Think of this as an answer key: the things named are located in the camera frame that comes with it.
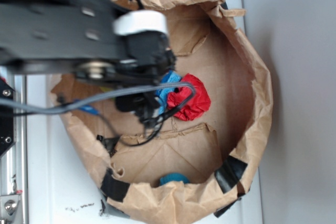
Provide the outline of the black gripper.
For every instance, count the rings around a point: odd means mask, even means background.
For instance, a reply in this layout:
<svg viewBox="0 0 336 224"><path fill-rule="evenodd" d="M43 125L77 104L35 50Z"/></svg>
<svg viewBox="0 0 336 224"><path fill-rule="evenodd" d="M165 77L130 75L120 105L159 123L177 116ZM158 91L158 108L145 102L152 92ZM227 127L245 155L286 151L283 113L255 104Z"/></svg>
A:
<svg viewBox="0 0 336 224"><path fill-rule="evenodd" d="M115 67L117 73L123 76L123 86L158 85L166 72L175 67L176 57L170 49L169 39L161 32L128 35L123 42L129 58ZM160 104L155 91L117 97L115 105L121 112L134 112L145 126L157 124Z"/></svg>

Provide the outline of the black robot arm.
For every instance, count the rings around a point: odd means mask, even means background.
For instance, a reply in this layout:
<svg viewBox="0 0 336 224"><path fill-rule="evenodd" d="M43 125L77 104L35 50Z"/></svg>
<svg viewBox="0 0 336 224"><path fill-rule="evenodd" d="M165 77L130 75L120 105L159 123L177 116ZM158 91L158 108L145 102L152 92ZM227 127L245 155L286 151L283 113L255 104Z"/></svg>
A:
<svg viewBox="0 0 336 224"><path fill-rule="evenodd" d="M1 65L15 74L72 73L108 88L146 126L166 120L148 86L175 65L165 16L111 0L1 0Z"/></svg>

